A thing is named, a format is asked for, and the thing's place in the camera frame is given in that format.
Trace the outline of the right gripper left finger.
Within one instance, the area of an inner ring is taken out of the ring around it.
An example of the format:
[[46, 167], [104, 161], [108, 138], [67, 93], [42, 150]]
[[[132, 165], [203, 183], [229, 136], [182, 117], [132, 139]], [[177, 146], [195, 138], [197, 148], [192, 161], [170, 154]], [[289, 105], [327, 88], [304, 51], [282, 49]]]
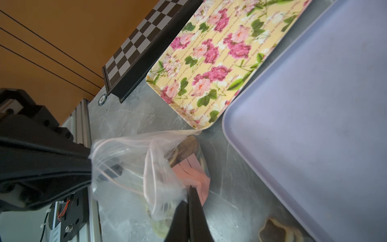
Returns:
[[182, 201], [175, 210], [165, 242], [189, 241], [188, 203]]

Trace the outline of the ziploc bag ring cookies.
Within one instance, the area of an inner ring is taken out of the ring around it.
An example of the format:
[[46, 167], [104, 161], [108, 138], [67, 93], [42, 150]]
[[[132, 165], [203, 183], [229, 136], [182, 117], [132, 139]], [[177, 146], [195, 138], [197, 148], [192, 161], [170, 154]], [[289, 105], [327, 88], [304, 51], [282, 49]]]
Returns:
[[[211, 179], [198, 135], [196, 130], [163, 131], [92, 144], [91, 189], [104, 242], [164, 239], [190, 187], [196, 188], [202, 204], [206, 202]], [[97, 181], [104, 163], [119, 164], [122, 175]]]

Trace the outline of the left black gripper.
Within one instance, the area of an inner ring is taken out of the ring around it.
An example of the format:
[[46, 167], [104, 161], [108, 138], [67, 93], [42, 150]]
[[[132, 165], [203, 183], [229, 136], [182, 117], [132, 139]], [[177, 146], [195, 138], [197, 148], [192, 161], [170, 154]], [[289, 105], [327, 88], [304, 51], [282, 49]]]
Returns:
[[[52, 203], [64, 189], [54, 183], [73, 155], [83, 154], [72, 133], [22, 89], [1, 89], [1, 211], [30, 211]], [[123, 173], [99, 166], [98, 182]]]

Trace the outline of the ziploc bag mixed cookies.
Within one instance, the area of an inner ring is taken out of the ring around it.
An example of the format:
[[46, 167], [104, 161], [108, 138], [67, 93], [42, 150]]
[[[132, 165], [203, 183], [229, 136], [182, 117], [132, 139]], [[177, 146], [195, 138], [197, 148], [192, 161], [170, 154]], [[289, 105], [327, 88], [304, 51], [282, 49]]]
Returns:
[[259, 232], [260, 242], [304, 242], [300, 230], [269, 217]]

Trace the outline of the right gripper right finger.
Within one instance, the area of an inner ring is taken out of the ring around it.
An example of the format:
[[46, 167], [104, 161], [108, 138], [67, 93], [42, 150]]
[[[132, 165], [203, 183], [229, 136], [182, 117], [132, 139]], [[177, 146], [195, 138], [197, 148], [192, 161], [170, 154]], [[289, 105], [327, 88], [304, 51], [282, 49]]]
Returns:
[[196, 188], [188, 192], [189, 242], [214, 242]]

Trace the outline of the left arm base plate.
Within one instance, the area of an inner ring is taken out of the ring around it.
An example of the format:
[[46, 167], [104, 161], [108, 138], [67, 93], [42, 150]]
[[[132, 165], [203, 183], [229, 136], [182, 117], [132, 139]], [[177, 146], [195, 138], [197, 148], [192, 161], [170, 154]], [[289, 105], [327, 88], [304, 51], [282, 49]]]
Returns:
[[88, 189], [55, 202], [48, 214], [48, 242], [79, 242], [79, 232], [89, 219]]

